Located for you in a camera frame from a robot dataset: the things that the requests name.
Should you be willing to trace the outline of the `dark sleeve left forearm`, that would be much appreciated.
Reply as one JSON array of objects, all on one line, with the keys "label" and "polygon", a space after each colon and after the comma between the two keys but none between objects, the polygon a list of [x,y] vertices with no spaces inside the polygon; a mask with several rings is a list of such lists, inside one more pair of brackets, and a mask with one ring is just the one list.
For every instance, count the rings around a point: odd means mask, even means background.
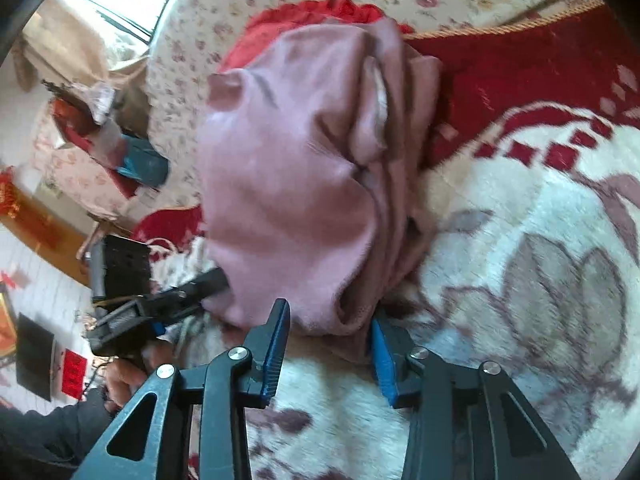
[{"label": "dark sleeve left forearm", "polygon": [[112,422],[106,389],[50,414],[1,409],[1,477],[69,479]]}]

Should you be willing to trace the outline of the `person left hand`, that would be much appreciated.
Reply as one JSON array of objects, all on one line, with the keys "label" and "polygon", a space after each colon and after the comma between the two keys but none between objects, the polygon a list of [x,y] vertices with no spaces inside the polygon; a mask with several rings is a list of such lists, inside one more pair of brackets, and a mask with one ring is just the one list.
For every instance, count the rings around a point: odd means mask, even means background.
[{"label": "person left hand", "polygon": [[157,367],[172,364],[175,361],[174,346],[161,339],[152,340],[141,349],[140,358],[141,365],[125,359],[107,364],[104,408],[108,412],[119,411]]}]

